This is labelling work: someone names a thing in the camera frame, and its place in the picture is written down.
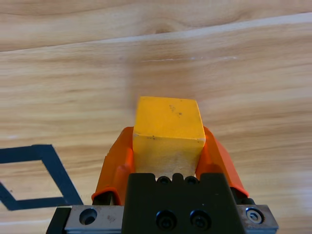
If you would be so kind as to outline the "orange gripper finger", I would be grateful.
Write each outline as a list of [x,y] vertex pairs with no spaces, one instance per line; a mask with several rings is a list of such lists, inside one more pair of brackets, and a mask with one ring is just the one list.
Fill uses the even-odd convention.
[[128,177],[135,172],[133,156],[133,127],[122,130],[104,159],[96,191],[92,194],[94,205],[124,205]]
[[249,197],[249,193],[243,187],[230,154],[208,128],[204,127],[204,132],[206,142],[197,164],[196,178],[199,179],[203,173],[222,173],[236,203],[238,205],[254,205],[254,200]]

